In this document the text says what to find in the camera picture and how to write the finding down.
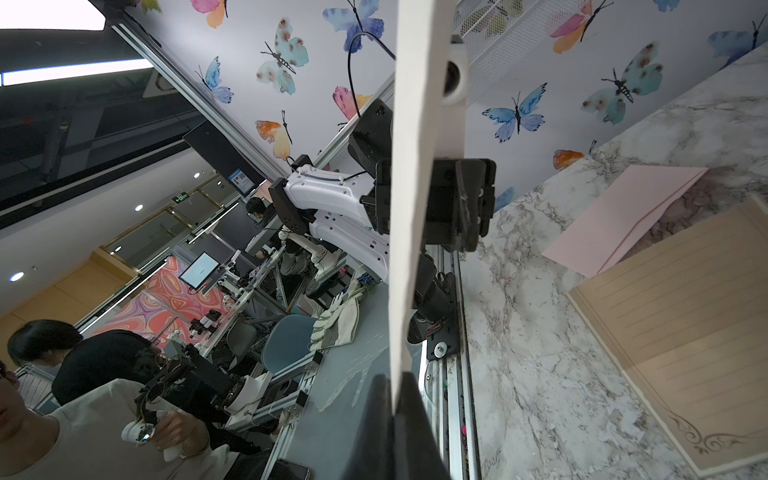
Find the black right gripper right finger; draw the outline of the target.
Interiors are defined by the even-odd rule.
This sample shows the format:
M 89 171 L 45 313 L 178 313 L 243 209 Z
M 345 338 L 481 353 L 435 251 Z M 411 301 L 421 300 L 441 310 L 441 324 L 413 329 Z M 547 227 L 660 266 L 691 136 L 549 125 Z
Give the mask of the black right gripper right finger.
M 416 377 L 410 372 L 401 376 L 393 421 L 394 478 L 449 480 Z

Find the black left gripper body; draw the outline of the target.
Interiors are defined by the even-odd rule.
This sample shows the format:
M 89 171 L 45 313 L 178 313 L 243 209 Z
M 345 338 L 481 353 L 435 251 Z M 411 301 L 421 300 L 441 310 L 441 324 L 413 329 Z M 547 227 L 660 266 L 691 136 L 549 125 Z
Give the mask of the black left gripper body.
M 496 163 L 490 159 L 435 160 L 422 243 L 475 251 L 494 213 L 495 177 Z

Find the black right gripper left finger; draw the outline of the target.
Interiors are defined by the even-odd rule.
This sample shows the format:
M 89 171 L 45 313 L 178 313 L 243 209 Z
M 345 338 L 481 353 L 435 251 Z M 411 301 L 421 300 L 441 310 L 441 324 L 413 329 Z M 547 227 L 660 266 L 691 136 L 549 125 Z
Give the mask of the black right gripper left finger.
M 394 478 L 394 427 L 390 380 L 373 378 L 353 452 L 342 479 Z

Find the pink envelope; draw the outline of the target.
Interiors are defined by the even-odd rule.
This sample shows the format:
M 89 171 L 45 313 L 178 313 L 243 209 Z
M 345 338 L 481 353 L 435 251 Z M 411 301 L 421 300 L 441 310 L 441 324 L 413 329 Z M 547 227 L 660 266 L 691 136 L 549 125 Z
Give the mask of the pink envelope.
M 591 278 L 616 265 L 706 167 L 632 165 L 544 251 Z

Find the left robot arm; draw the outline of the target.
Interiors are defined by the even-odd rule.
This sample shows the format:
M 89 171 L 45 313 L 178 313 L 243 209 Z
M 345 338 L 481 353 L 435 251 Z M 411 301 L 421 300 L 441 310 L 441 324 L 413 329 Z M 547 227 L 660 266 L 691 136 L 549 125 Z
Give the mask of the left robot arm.
M 392 110 L 381 100 L 367 105 L 348 149 L 362 170 L 334 173 L 301 156 L 294 172 L 270 188 L 277 214 L 292 233 L 338 247 L 383 282 L 390 279 Z M 438 159 L 432 177 L 423 245 L 473 252 L 494 213 L 496 164 L 490 159 Z M 409 343 L 426 343 L 438 360 L 460 352 L 457 277 L 439 272 L 427 253 L 419 257 Z

